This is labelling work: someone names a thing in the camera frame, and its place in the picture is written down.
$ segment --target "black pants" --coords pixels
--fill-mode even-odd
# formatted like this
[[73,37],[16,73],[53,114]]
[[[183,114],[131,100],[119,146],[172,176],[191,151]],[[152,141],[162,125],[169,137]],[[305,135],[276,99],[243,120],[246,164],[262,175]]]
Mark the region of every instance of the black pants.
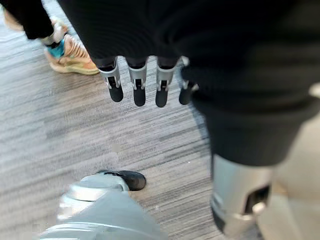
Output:
[[41,0],[0,0],[0,4],[23,26],[28,39],[39,39],[54,32]]

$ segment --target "black sleeve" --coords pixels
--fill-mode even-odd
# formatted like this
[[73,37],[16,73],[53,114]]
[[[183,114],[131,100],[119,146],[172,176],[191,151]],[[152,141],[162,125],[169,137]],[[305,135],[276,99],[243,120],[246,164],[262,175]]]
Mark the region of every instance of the black sleeve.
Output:
[[309,95],[319,73],[308,65],[320,59],[304,53],[320,42],[320,25],[286,24],[304,21],[291,17],[303,9],[293,0],[180,1],[166,9],[179,10],[158,15],[158,35],[190,59],[181,73],[199,85],[193,104],[205,116],[212,153],[251,166],[282,161],[320,108]]

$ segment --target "gray carpet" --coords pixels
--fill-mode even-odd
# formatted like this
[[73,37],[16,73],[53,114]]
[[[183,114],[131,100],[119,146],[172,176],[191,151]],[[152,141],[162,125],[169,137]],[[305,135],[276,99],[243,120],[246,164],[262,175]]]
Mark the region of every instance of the gray carpet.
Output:
[[[69,24],[55,1],[45,3]],[[156,107],[151,57],[138,108],[123,58],[124,99],[114,103],[99,75],[54,72],[38,41],[2,21],[0,50],[1,240],[29,240],[53,225],[64,188],[100,169],[144,173],[147,188],[133,197],[171,239],[225,239],[209,208],[208,136],[201,116],[178,102],[178,73],[167,106]],[[256,236],[253,228],[238,239]]]

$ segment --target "shoe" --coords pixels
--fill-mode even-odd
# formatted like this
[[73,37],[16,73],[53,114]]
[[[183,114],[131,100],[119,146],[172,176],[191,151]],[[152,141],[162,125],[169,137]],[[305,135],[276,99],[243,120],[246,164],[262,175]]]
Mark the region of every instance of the shoe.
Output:
[[64,36],[64,54],[62,57],[53,57],[47,49],[44,49],[44,54],[51,68],[59,73],[94,75],[99,72],[85,47],[69,34]]
[[[6,9],[3,9],[3,15],[4,15],[4,24],[12,29],[12,30],[15,30],[15,31],[18,31],[18,32],[23,32],[24,31],[24,26],[22,26],[18,20],[12,16],[12,14],[10,12],[8,12]],[[59,23],[64,32],[67,33],[68,32],[68,26],[62,21],[60,20],[59,18],[57,17],[50,17],[50,20],[51,20],[51,23],[52,25],[55,25],[56,23]]]

